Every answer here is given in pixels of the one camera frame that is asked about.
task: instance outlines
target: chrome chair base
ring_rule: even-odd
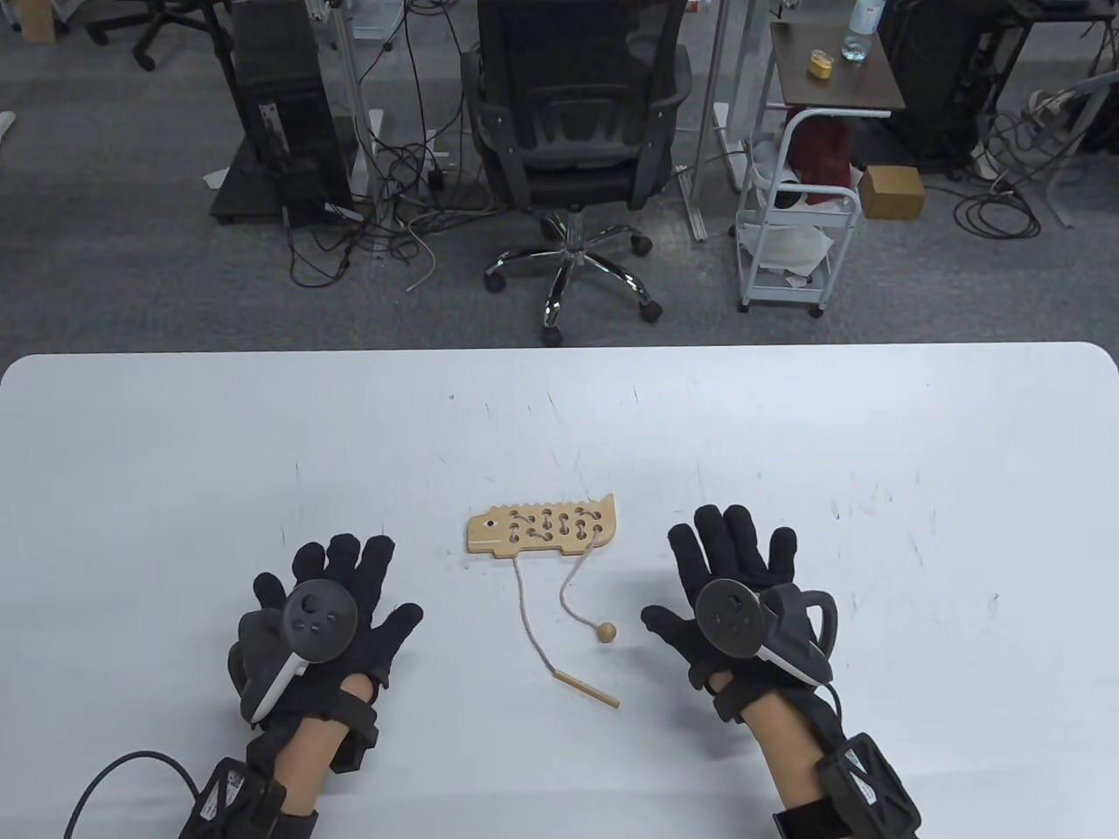
[[[506,251],[486,268],[485,280],[486,289],[498,294],[505,291],[506,281],[501,268],[506,265],[548,258],[560,261],[560,267],[552,281],[547,300],[544,302],[544,324],[540,338],[545,346],[558,347],[563,343],[563,333],[556,326],[556,321],[560,318],[560,309],[563,307],[563,298],[567,291],[567,284],[571,282],[572,272],[580,265],[596,267],[629,289],[637,296],[641,319],[647,323],[656,322],[664,313],[660,304],[649,296],[645,283],[637,276],[618,263],[586,251],[589,245],[596,245],[614,236],[629,234],[630,248],[638,256],[646,256],[652,249],[652,242],[640,230],[630,225],[612,225],[595,236],[584,238],[582,211],[568,214],[566,220],[557,214],[549,213],[540,220],[540,229],[544,232],[545,238],[555,242],[555,247]]]

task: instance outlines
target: vr controller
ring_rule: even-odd
[[[812,606],[824,615],[819,639],[808,618]],[[700,631],[720,652],[769,661],[814,688],[831,681],[828,659],[839,614],[827,592],[802,592],[783,583],[759,595],[736,579],[720,578],[700,590],[695,613]]]
[[[320,578],[295,586],[281,611],[281,643],[265,678],[250,681],[241,697],[242,717],[260,723],[292,679],[307,672],[310,664],[341,656],[354,640],[357,616],[357,603],[338,583]]]

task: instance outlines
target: chair backrest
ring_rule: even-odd
[[[671,96],[687,0],[479,0],[485,100],[508,109],[529,167],[640,154]]]

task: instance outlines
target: finger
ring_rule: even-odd
[[[393,659],[401,651],[401,644],[407,640],[407,637],[412,634],[412,630],[422,620],[423,610],[415,603],[405,603],[394,609],[392,614],[385,619],[385,622],[373,631],[373,635],[376,639],[375,643],[377,644],[378,663],[385,669],[383,675],[376,673],[376,676],[386,688],[388,687],[388,669],[393,663]]]
[[[245,692],[245,685],[248,684],[248,673],[245,672],[245,659],[241,656],[241,644],[235,643],[229,648],[229,656],[226,659],[226,669],[229,671],[229,680],[237,689],[237,696]]]
[[[641,610],[641,623],[662,641],[671,644],[671,639],[679,632],[686,621],[676,612],[665,606],[646,606]]]
[[[758,553],[758,529],[754,519],[742,505],[732,505],[723,515],[726,529],[734,541],[734,553],[739,557],[739,569],[750,581],[763,581],[767,577],[765,560]]]
[[[361,549],[361,543],[354,534],[339,534],[330,539],[327,546],[327,559],[330,564],[322,576],[336,583],[346,585],[354,577],[354,568],[357,565],[357,554]]]
[[[703,549],[696,540],[696,535],[687,525],[677,525],[668,531],[668,544],[676,556],[676,568],[680,573],[680,584],[688,603],[695,605],[699,590],[711,579],[707,563],[703,558]]]
[[[792,558],[797,555],[797,531],[791,527],[779,527],[770,537],[770,575],[778,583],[791,583]]]
[[[327,554],[317,541],[309,541],[295,552],[295,558],[291,560],[291,571],[295,575],[295,582],[303,583],[322,576],[322,566],[327,562]]]
[[[261,609],[283,609],[283,603],[288,600],[283,583],[275,574],[267,572],[258,574],[253,581],[253,594],[256,595]]]
[[[282,613],[275,609],[258,609],[255,612],[246,612],[237,623],[237,640],[247,643],[265,634],[279,638],[281,616]]]
[[[396,545],[387,536],[374,536],[365,543],[361,564],[357,566],[357,581],[370,611],[380,602],[380,586],[395,549]]]
[[[705,505],[696,510],[696,530],[704,550],[711,573],[716,577],[735,577],[739,575],[739,562],[734,557],[734,541],[731,531],[726,529],[723,513],[715,505]]]

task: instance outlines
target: red cloth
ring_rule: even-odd
[[[790,111],[789,119],[802,110]],[[850,188],[850,132],[846,123],[836,116],[805,120],[789,143],[789,166],[801,183]],[[809,204],[830,200],[831,196],[808,196]]]

